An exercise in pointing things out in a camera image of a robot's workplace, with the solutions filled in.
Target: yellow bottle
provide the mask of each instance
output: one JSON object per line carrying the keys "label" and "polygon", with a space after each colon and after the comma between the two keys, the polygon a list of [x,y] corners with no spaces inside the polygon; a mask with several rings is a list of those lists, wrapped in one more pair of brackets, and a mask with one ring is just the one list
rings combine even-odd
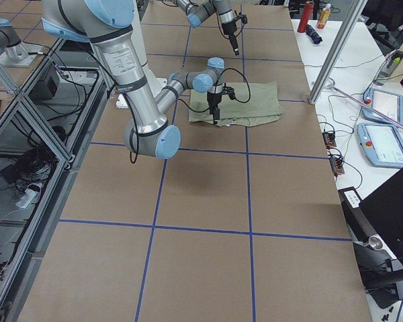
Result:
{"label": "yellow bottle", "polygon": [[318,29],[324,29],[328,18],[330,17],[331,14],[331,4],[327,3],[325,8],[322,10],[321,15],[320,15],[320,19],[318,20],[318,23],[316,24],[316,27]]}

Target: blue tablet device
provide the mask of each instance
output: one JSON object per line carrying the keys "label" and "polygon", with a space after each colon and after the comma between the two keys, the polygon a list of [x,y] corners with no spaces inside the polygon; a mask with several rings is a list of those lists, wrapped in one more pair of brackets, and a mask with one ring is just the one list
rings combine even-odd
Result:
{"label": "blue tablet device", "polygon": [[[363,95],[363,100],[372,109],[381,112],[390,119],[403,124],[403,96],[371,88]],[[364,118],[382,123],[389,123],[379,115],[363,107]]]}
{"label": "blue tablet device", "polygon": [[367,159],[374,166],[403,167],[403,140],[394,125],[361,123],[357,134]]}

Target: chair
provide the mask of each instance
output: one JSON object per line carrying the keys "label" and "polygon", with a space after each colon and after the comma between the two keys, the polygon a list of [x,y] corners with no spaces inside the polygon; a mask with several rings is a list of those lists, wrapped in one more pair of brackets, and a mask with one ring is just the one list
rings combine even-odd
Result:
{"label": "chair", "polygon": [[[375,24],[370,29],[373,38],[393,49],[394,46],[387,39],[390,37],[390,32],[396,31],[403,25],[403,0],[369,0],[362,14],[369,18],[365,22],[366,25]],[[388,31],[378,31],[379,24],[384,25]],[[400,30],[398,37],[402,34],[403,28]]]}

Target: green cloth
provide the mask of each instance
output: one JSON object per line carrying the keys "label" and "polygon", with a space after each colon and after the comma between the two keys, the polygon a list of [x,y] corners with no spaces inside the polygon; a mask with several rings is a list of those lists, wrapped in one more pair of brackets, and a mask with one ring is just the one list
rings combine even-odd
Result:
{"label": "green cloth", "polygon": [[[237,98],[240,101],[246,101],[248,87],[246,83],[227,83],[227,86],[234,88]],[[251,100],[242,104],[238,101],[232,101],[228,95],[222,97],[219,104],[220,119],[217,126],[224,125],[244,125],[255,126],[277,121],[282,114],[282,108],[277,100],[276,82],[269,84],[251,84]],[[189,106],[195,111],[204,111],[208,108],[206,94],[201,94],[195,90],[191,91]],[[204,121],[213,124],[212,115],[209,110],[203,113],[195,113],[189,110],[189,122]]]}

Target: black monitor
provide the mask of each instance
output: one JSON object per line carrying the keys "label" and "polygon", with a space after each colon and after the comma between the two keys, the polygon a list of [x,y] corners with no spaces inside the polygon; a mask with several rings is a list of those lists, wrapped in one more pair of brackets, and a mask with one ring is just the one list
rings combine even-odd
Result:
{"label": "black monitor", "polygon": [[403,264],[403,168],[362,200],[359,206]]}

